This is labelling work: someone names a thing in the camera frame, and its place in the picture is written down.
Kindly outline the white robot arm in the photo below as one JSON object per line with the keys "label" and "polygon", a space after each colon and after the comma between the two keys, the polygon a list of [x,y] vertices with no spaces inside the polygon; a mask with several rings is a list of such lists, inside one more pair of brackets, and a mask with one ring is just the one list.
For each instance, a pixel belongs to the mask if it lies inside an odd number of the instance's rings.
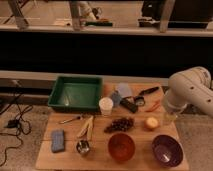
{"label": "white robot arm", "polygon": [[188,104],[213,117],[211,74],[206,68],[198,66],[174,73],[169,77],[168,87],[161,102],[165,125],[173,123]]}

